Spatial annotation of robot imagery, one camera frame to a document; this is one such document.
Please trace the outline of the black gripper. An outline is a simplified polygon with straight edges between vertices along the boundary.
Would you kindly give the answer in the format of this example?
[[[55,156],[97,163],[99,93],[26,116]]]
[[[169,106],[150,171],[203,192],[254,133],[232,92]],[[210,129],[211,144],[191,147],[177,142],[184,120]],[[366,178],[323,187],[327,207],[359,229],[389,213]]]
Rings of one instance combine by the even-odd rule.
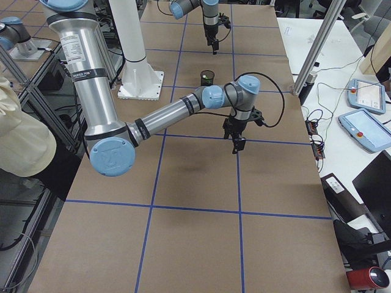
[[[204,25],[204,32],[207,41],[207,45],[211,45],[213,55],[216,55],[219,51],[219,40],[216,38],[218,33],[218,25]]]
[[[224,129],[223,139],[232,138],[233,154],[242,151],[246,145],[246,138],[242,136],[243,131],[247,126],[247,121],[237,120],[233,117],[228,117],[224,120],[222,128]]]

